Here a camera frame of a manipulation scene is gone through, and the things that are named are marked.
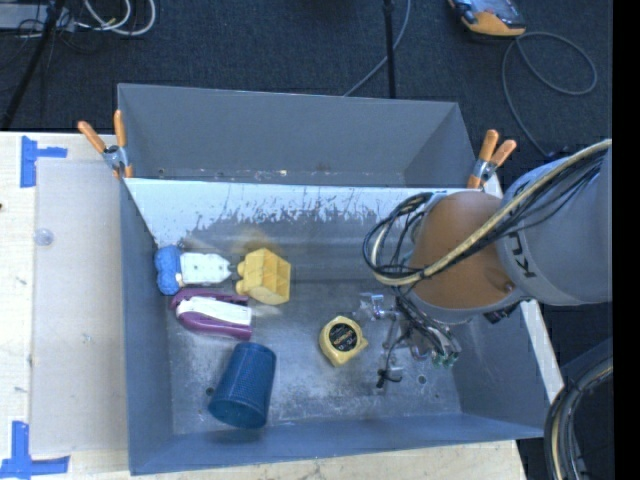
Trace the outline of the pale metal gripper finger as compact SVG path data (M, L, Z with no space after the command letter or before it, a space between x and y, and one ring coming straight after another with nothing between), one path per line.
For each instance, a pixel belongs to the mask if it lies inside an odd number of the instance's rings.
M385 296L378 293L364 292L359 295L359 307L356 316L362 321L395 321L397 311L385 303Z
M397 365L397 352L405 347L406 341L405 336L400 336L386 350L377 369L377 388L384 388L387 384L397 384L403 380L403 368Z

